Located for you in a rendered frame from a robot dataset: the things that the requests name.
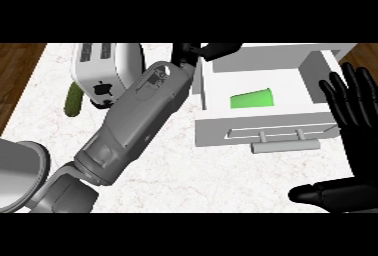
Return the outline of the white open drawer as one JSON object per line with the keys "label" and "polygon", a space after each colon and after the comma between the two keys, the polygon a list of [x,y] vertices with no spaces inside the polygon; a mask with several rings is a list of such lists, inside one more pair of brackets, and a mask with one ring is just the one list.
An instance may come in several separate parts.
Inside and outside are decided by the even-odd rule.
{"label": "white open drawer", "polygon": [[331,72],[342,73],[339,61],[355,43],[246,43],[240,51],[212,62],[202,62],[202,95],[209,117],[252,114],[255,109],[233,109],[231,97],[271,89],[275,105],[269,110],[315,108],[330,111],[320,81]]}

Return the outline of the green cucumber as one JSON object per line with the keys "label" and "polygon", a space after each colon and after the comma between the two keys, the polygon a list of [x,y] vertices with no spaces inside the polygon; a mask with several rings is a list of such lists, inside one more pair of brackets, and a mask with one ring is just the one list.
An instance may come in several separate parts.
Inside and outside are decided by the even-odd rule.
{"label": "green cucumber", "polygon": [[80,114],[83,95],[85,92],[82,88],[76,83],[72,83],[64,106],[64,112],[69,117],[76,117]]}

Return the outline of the grey round appliance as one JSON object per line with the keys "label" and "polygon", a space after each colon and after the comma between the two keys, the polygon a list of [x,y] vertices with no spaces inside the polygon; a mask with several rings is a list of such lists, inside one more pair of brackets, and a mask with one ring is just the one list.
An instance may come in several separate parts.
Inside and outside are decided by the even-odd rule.
{"label": "grey round appliance", "polygon": [[0,213],[17,212],[47,182],[51,154],[33,141],[0,138]]}

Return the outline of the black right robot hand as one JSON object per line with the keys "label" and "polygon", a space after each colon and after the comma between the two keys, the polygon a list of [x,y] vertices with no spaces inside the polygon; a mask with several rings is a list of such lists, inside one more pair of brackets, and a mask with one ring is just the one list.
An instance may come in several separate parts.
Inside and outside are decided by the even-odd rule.
{"label": "black right robot hand", "polygon": [[296,203],[321,207],[330,213],[378,209],[378,85],[365,67],[342,65],[343,75],[330,73],[320,81],[354,176],[306,184],[290,190]]}

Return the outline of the green cup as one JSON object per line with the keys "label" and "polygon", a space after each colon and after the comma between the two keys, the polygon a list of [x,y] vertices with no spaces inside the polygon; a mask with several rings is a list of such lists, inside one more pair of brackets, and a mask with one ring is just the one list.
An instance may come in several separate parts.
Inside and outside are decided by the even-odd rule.
{"label": "green cup", "polygon": [[271,107],[275,105],[271,89],[249,92],[231,97],[231,108]]}

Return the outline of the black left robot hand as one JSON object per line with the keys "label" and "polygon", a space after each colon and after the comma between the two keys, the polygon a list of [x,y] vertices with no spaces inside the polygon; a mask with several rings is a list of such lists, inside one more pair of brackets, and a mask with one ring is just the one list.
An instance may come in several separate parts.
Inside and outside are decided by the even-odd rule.
{"label": "black left robot hand", "polygon": [[191,64],[197,66],[199,58],[213,61],[230,54],[234,54],[243,47],[241,43],[209,43],[202,46],[200,43],[175,43],[172,52],[172,63],[176,66]]}

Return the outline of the white toaster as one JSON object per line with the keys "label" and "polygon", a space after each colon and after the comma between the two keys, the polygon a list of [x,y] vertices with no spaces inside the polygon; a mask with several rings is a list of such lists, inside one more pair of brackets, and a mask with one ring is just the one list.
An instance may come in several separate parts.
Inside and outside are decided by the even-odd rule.
{"label": "white toaster", "polygon": [[140,43],[78,43],[72,77],[98,109],[113,106],[145,72]]}

